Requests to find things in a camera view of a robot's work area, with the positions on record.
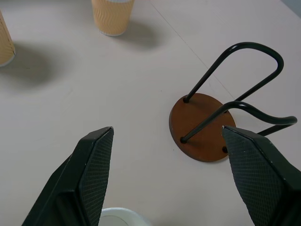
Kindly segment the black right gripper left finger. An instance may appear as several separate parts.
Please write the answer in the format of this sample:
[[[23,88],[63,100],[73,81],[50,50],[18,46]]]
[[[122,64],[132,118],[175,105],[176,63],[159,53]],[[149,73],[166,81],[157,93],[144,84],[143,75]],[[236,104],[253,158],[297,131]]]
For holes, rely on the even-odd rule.
[[[107,190],[113,127],[88,133],[53,172],[24,226],[96,226]]]

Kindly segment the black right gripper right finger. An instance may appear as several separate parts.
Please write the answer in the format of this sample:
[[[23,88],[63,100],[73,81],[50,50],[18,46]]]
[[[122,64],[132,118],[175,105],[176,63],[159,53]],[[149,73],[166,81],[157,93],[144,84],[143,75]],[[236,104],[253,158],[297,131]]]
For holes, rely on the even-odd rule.
[[[266,137],[222,128],[236,188],[256,226],[301,224],[301,172]]]

